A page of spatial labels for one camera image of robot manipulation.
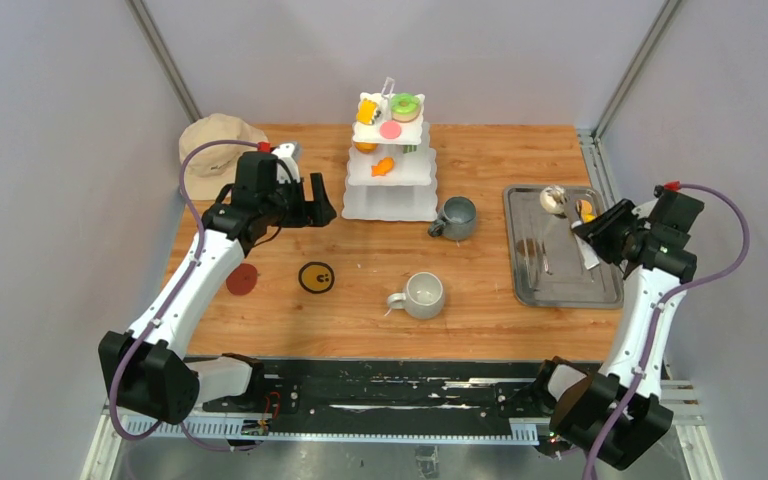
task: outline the green donut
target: green donut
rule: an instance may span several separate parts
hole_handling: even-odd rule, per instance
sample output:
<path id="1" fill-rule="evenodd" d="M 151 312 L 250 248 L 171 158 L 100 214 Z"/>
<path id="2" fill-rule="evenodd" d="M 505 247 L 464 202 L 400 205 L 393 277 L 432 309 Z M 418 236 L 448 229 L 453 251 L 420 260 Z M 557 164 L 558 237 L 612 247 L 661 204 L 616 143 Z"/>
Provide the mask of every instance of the green donut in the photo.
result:
<path id="1" fill-rule="evenodd" d="M 393 120 L 409 122 L 419 115 L 420 101 L 416 95 L 398 93 L 390 100 L 390 110 Z"/>

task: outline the white tiered stand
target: white tiered stand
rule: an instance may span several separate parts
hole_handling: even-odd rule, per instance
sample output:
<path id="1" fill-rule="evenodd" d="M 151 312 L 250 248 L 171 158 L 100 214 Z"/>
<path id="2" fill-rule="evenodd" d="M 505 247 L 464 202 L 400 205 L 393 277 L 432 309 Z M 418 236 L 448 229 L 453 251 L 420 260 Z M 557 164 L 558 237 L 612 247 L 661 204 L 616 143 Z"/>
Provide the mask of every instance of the white tiered stand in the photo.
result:
<path id="1" fill-rule="evenodd" d="M 423 120 L 425 95 L 417 95 L 422 102 L 419 116 L 412 122 L 400 123 L 402 134 L 395 139 L 379 135 L 375 125 L 355 122 L 352 140 L 377 143 L 369 154 L 349 149 L 346 193 L 343 196 L 343 218 L 353 220 L 384 220 L 389 222 L 430 222 L 437 217 L 437 151 L 429 147 L 430 125 Z M 382 105 L 380 93 L 362 93 Z M 416 151 L 403 153 L 404 145 L 418 145 Z M 382 158 L 392 157 L 396 162 L 390 173 L 372 176 L 372 166 Z"/>

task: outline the smiley face coaster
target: smiley face coaster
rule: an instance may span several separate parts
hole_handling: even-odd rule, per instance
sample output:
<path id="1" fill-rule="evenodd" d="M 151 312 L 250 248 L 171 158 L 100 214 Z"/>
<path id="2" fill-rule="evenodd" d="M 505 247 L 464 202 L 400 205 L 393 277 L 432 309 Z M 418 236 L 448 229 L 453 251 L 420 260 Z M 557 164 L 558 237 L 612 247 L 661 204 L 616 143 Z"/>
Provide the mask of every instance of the smiley face coaster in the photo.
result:
<path id="1" fill-rule="evenodd" d="M 310 293 L 325 293 L 334 286 L 334 269 L 327 263 L 310 262 L 299 270 L 299 283 Z"/>

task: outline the white cup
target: white cup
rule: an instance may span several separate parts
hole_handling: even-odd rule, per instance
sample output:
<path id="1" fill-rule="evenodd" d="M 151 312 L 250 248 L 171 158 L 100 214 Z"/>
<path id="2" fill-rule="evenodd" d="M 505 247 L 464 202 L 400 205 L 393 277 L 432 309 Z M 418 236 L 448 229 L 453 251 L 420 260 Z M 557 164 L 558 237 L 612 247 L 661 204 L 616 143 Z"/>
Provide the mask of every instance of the white cup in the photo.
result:
<path id="1" fill-rule="evenodd" d="M 404 309 L 413 318 L 426 320 L 437 316 L 445 301 L 443 282 L 433 273 L 420 272 L 408 280 L 404 292 L 387 297 L 387 306 Z"/>

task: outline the white wall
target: white wall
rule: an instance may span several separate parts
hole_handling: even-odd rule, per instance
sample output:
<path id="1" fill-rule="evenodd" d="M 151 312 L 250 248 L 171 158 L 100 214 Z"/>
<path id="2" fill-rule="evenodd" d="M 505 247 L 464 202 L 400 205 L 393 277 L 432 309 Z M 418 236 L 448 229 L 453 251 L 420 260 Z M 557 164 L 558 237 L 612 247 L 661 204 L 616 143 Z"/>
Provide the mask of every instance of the white wall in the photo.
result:
<path id="1" fill-rule="evenodd" d="M 655 182 L 703 183 L 749 217 L 749 258 L 688 295 L 669 357 L 701 393 L 726 478 L 756 480 L 768 478 L 768 2 L 684 3 L 605 144 L 622 194 L 643 201 Z M 707 202 L 691 231 L 701 274 L 737 254 L 735 225 Z"/>
<path id="2" fill-rule="evenodd" d="M 386 76 L 435 123 L 595 126 L 663 0 L 148 0 L 202 114 L 348 123 Z"/>
<path id="3" fill-rule="evenodd" d="M 156 293 L 183 111 L 123 1 L 0 2 L 0 479 L 75 478 Z"/>

